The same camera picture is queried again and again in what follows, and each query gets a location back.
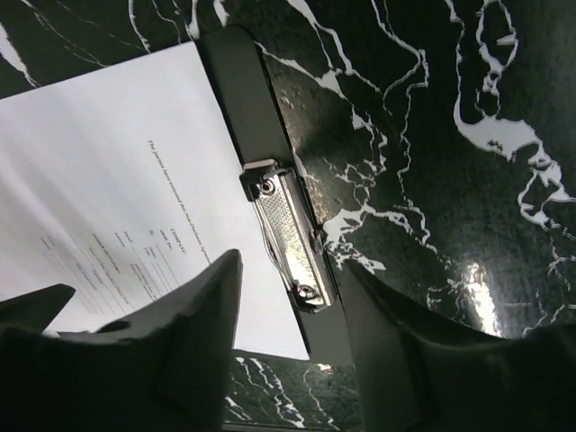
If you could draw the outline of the white signature form sheet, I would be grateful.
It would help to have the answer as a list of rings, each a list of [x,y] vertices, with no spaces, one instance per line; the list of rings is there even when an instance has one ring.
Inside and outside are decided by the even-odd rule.
[[[70,285],[49,329],[94,331],[236,249],[235,348],[307,359],[240,172],[191,42],[5,98],[2,298]]]

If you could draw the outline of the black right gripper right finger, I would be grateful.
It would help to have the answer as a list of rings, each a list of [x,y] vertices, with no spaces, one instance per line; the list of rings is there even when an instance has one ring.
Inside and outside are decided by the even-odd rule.
[[[572,431],[575,328],[494,337],[392,289],[355,261],[340,285],[367,431]]]

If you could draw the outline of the black file folder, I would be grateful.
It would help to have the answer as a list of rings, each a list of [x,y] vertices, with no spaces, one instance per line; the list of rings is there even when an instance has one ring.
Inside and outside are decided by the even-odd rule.
[[[264,62],[251,35],[239,27],[223,28],[203,36],[198,48],[242,168],[247,163],[264,159],[273,159],[281,167],[293,168],[306,197],[311,221],[319,229],[323,247],[324,236],[300,176]],[[267,254],[261,230],[260,237]],[[314,363],[351,365],[344,312],[324,247],[323,252],[336,299],[331,306],[317,313],[295,307],[268,254],[267,258],[283,283],[283,297],[291,304],[309,359]]]

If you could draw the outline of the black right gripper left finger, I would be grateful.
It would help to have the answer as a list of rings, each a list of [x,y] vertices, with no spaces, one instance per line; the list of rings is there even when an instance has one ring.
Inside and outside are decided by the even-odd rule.
[[[219,431],[241,254],[94,333],[1,325],[4,431]]]

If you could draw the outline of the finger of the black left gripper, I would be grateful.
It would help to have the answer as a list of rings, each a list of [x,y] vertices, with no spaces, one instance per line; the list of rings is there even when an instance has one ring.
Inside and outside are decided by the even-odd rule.
[[[1,301],[1,325],[41,333],[75,293],[75,288],[60,283]]]

